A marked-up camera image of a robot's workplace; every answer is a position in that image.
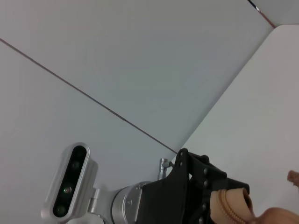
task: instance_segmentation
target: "metal cylinder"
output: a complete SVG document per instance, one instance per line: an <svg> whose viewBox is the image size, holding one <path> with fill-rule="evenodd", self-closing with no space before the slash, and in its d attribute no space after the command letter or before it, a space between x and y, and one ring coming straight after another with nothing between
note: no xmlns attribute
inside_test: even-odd
<svg viewBox="0 0 299 224"><path fill-rule="evenodd" d="M160 165L159 165L159 173L158 173L158 180L162 180L166 177L166 170L169 166L168 159L160 159Z"/></svg>
<svg viewBox="0 0 299 224"><path fill-rule="evenodd" d="M117 224L133 224L137 220L142 187L149 182L141 182L122 189L112 205L112 217Z"/></svg>
<svg viewBox="0 0 299 224"><path fill-rule="evenodd" d="M120 189L114 191L94 189L87 212L99 216L105 224L113 224L111 207L114 198L120 191Z"/></svg>

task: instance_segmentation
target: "depth camera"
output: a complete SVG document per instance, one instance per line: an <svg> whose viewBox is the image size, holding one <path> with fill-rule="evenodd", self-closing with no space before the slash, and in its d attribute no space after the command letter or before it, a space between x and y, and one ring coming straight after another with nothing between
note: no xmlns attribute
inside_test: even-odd
<svg viewBox="0 0 299 224"><path fill-rule="evenodd" d="M83 216L92 196L97 170L98 165L91 159L86 144L67 147L46 197L42 218L64 223Z"/></svg>

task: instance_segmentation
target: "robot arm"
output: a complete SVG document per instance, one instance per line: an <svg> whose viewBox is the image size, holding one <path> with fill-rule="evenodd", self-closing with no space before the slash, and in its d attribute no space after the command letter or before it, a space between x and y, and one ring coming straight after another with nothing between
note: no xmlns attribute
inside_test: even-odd
<svg viewBox="0 0 299 224"><path fill-rule="evenodd" d="M166 177L169 166L172 171ZM97 164L87 145L68 147L44 203L42 218L64 224L87 210L106 224L212 224L212 191L245 188L249 193L249 185L227 178L207 156L189 153L185 148L178 152L175 164L160 160L155 182L105 191L93 188L96 172Z"/></svg>

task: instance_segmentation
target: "white wall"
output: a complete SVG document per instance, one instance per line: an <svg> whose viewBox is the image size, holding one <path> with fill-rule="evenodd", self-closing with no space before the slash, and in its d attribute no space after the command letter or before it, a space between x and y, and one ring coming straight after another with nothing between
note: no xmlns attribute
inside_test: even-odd
<svg viewBox="0 0 299 224"><path fill-rule="evenodd" d="M299 23L297 0L252 0L276 26Z"/></svg>
<svg viewBox="0 0 299 224"><path fill-rule="evenodd" d="M269 207L299 213L299 26L276 28L224 92L184 147L206 154L246 182L256 215Z"/></svg>
<svg viewBox="0 0 299 224"><path fill-rule="evenodd" d="M271 30L246 0L0 7L0 38L175 150Z"/></svg>
<svg viewBox="0 0 299 224"><path fill-rule="evenodd" d="M95 187L156 180L174 153L0 42L0 222L40 224L62 151L82 141Z"/></svg>

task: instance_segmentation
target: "beige cloth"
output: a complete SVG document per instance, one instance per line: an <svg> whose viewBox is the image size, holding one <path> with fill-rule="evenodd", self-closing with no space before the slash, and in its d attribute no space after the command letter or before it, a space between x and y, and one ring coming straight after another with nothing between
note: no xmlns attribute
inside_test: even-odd
<svg viewBox="0 0 299 224"><path fill-rule="evenodd" d="M213 191L210 209L217 224L248 223L256 218L246 189Z"/></svg>
<svg viewBox="0 0 299 224"><path fill-rule="evenodd" d="M255 217L246 189L213 191L211 219L216 224L299 224L299 216L281 208L270 208Z"/></svg>

